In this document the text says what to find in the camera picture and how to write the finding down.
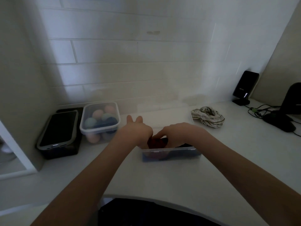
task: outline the speaker stand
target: speaker stand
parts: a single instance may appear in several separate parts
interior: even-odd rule
[[[250,104],[250,101],[247,100],[247,99],[244,99],[244,98],[241,98],[241,99],[235,99],[235,100],[233,100],[232,102],[234,102],[235,104],[237,104],[237,105],[239,105],[239,106]]]

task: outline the pink ball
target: pink ball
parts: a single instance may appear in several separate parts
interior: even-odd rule
[[[99,134],[87,134],[86,138],[90,143],[97,143],[100,140],[100,135]]]
[[[102,115],[103,115],[103,110],[98,109],[93,112],[92,117],[96,120],[100,120]]]
[[[106,113],[111,113],[111,114],[114,114],[116,112],[116,109],[114,108],[114,106],[111,106],[111,105],[106,105],[104,107],[104,111]]]

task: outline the white brick wall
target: white brick wall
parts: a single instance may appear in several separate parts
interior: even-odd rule
[[[298,2],[37,0],[53,57],[42,67],[60,105],[230,100],[246,69],[262,73]]]

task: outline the striped scrunchie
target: striped scrunchie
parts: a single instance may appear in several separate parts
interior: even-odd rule
[[[200,119],[202,124],[213,128],[220,128],[225,121],[223,115],[219,114],[218,111],[208,106],[192,110],[191,115],[193,119]]]

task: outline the white desk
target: white desk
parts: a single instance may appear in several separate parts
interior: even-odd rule
[[[223,127],[213,129],[198,121],[196,125],[205,127],[224,144],[301,193],[300,137],[250,116],[246,107],[232,102],[212,106],[224,115]],[[144,114],[145,122],[160,127],[188,121],[187,111],[194,108],[197,106],[148,112]],[[166,114],[168,118],[159,119]],[[301,125],[296,132],[301,133]],[[50,202],[105,146],[90,145],[83,139],[78,155],[47,161],[35,175],[1,181],[0,210]],[[225,225],[266,225],[204,156],[143,163],[141,152],[135,148],[116,172],[104,197],[152,200]]]

